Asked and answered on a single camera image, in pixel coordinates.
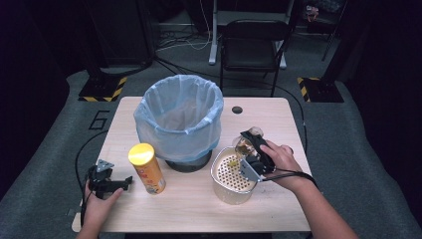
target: chair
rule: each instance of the chair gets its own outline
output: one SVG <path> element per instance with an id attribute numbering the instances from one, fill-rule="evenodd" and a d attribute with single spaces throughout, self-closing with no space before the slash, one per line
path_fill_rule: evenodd
<path id="1" fill-rule="evenodd" d="M 236 20 L 227 24 L 222 35 L 220 89 L 223 92 L 223 72 L 274 73 L 271 97 L 274 96 L 283 45 L 290 33 L 282 21 Z"/>

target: gray carpet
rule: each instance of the gray carpet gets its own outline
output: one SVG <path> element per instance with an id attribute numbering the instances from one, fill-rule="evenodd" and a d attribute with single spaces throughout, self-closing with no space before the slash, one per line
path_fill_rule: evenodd
<path id="1" fill-rule="evenodd" d="M 411 215 L 400 188 L 384 171 L 368 144 L 359 111 L 344 84 L 336 83 L 344 98 L 343 104 L 305 103 L 302 99 L 297 77 L 322 76 L 335 44 L 327 60 L 322 62 L 320 59 L 326 46 L 323 38 L 294 35 L 286 52 L 288 67 L 279 74 L 278 86 L 293 94 L 304 109 L 308 129 L 308 161 L 313 175 L 328 201 L 361 238 L 422 238 L 421 228 Z M 173 47 L 158 51 L 157 55 L 179 66 L 205 73 L 207 75 L 194 74 L 218 83 L 218 79 L 212 76 L 218 76 L 219 66 L 207 64 L 209 48 L 209 45 L 203 50 L 194 50 L 190 46 Z M 172 75 L 172 72 L 154 63 L 145 71 L 127 78 L 119 100 L 125 96 L 143 96 L 155 82 Z M 71 224 L 73 213 L 79 208 L 81 194 L 74 171 L 75 157 L 87 140 L 102 131 L 90 129 L 98 111 L 109 111 L 101 115 L 106 119 L 105 130 L 118 105 L 118 101 L 79 102 L 78 93 L 87 78 L 86 72 L 68 77 L 71 92 L 66 105 L 36 154 L 0 202 L 0 238 L 76 236 Z M 224 95 L 239 93 L 266 97 L 270 92 L 227 90 Z M 280 89 L 276 90 L 275 96 L 289 100 L 298 131 L 305 143 L 298 103 Z M 103 133 L 86 145 L 80 155 L 80 173 L 85 173 L 96 162 L 105 136 Z M 295 232 L 273 234 L 273 238 L 306 236 Z M 123 237 L 123 234 L 114 233 L 101 235 L 101 238 Z"/>

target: light blue trash bag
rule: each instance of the light blue trash bag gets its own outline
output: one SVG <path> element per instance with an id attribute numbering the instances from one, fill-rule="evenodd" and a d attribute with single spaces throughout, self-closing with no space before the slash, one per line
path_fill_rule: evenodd
<path id="1" fill-rule="evenodd" d="M 134 112 L 139 141 L 166 161 L 194 161 L 217 146 L 223 107 L 213 82 L 193 75 L 163 79 L 145 92 Z"/>

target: pringles can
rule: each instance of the pringles can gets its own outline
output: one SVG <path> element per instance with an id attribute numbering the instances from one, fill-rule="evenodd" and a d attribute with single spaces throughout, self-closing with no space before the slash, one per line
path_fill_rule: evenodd
<path id="1" fill-rule="evenodd" d="M 148 193 L 158 194 L 164 190 L 165 180 L 155 157 L 154 148 L 149 143 L 133 146 L 128 158 Z"/>

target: right hand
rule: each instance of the right hand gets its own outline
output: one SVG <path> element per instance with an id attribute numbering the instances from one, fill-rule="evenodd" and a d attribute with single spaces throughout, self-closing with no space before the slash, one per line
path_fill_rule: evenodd
<path id="1" fill-rule="evenodd" d="M 267 140 L 269 147 L 261 144 L 260 149 L 266 153 L 270 158 L 273 159 L 276 168 L 286 169 L 291 171 L 302 171 L 299 164 L 295 161 L 293 156 L 292 149 L 287 145 L 278 146 L 275 143 Z M 286 172 L 276 170 L 272 174 L 266 176 L 276 176 Z M 308 183 L 309 181 L 303 177 L 299 176 L 289 176 L 280 179 L 274 180 L 279 185 L 289 189 L 292 192 L 297 191 L 303 184 Z"/>

